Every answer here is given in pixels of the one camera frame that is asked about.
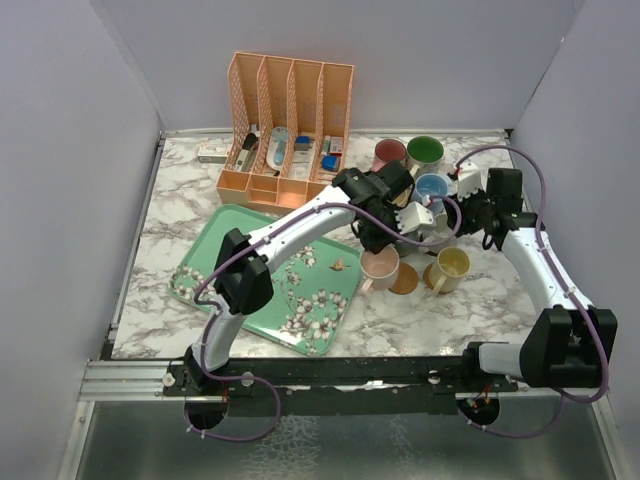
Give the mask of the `pink mug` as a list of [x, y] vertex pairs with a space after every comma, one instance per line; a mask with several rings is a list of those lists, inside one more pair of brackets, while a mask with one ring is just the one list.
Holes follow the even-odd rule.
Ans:
[[392, 245], [387, 245], [378, 254], [364, 251], [361, 253], [360, 268], [363, 283], [360, 291], [369, 294], [373, 291], [390, 289], [396, 282], [400, 258]]

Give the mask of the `beige grey mug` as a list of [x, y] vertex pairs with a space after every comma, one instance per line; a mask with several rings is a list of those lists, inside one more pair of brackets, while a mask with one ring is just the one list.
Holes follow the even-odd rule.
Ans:
[[436, 256], [442, 249], [451, 245], [451, 240], [445, 240], [451, 234], [452, 230], [448, 226], [448, 216], [446, 213], [440, 213], [435, 216], [435, 227], [428, 231], [426, 237], [427, 243], [434, 243], [434, 246], [428, 248], [428, 252], [432, 256]]

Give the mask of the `light orange wooden coaster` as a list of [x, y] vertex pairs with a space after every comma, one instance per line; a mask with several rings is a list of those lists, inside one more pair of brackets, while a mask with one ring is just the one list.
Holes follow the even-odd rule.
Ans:
[[389, 290], [397, 295], [407, 295], [413, 292], [419, 283], [416, 270], [405, 262], [399, 263], [398, 275]]

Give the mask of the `light blue mug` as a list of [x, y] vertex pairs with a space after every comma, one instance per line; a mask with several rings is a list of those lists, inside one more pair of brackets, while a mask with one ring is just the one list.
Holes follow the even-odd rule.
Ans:
[[422, 202], [425, 196], [448, 196], [449, 182], [442, 175], [426, 173], [415, 179], [415, 187], [412, 193], [412, 200]]

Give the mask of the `yellow mug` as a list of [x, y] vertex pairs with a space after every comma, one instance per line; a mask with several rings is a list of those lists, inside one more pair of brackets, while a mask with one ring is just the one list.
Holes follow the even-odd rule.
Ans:
[[471, 269], [469, 256], [457, 247], [444, 248], [431, 264], [435, 282], [435, 288], [431, 290], [433, 295], [445, 295], [456, 290]]

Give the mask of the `green mug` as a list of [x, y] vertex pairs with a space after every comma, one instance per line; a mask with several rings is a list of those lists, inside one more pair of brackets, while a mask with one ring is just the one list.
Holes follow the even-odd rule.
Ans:
[[444, 147], [430, 136], [418, 136], [407, 144], [407, 168], [414, 178], [437, 173], [444, 158]]

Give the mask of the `maroon red mug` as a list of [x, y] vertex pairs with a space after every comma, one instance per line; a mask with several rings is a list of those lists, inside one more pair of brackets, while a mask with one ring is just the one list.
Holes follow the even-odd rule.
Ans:
[[397, 139], [383, 139], [374, 148], [374, 160], [371, 171], [379, 171], [390, 162], [397, 160], [402, 165], [406, 163], [407, 150], [405, 145]]

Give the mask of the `dark grey blue mug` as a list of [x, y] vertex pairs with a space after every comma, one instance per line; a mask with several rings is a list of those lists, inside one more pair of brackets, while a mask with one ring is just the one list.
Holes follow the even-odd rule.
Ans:
[[394, 248], [398, 252], [400, 258], [414, 254], [421, 249], [424, 241], [424, 235], [420, 231], [413, 231], [405, 235], [409, 242], [398, 240], [394, 242]]

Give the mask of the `tan brown mug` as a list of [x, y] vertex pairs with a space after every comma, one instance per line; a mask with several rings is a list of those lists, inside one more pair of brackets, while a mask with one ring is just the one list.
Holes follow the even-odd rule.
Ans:
[[411, 200], [411, 195], [412, 195], [412, 189], [407, 188], [404, 192], [402, 192], [400, 195], [398, 195], [394, 199], [393, 204], [400, 209], [405, 208], [406, 205]]

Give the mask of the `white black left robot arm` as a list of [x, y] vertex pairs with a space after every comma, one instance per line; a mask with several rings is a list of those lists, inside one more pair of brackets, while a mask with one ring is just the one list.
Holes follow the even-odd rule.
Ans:
[[399, 208], [393, 201], [413, 187], [411, 174], [397, 160], [377, 172], [344, 169], [306, 204], [263, 229], [228, 231], [215, 270], [194, 291], [194, 302], [209, 306], [211, 317], [184, 356], [189, 386], [202, 395], [218, 388], [220, 368], [228, 363], [245, 318], [271, 301], [271, 275], [303, 247], [350, 224], [373, 254], [399, 240]]

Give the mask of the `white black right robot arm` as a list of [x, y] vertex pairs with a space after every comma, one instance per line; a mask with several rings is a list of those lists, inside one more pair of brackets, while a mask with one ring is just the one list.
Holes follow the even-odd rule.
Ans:
[[598, 388], [610, 359], [617, 319], [598, 309], [568, 277], [539, 217], [524, 210], [522, 173], [492, 168], [483, 178], [467, 161], [451, 175], [457, 183], [454, 206], [460, 235], [482, 233], [484, 249], [496, 248], [510, 261], [529, 295], [537, 320], [521, 345], [484, 342], [466, 352], [474, 358], [459, 367], [461, 383], [481, 391], [496, 375], [531, 387]]

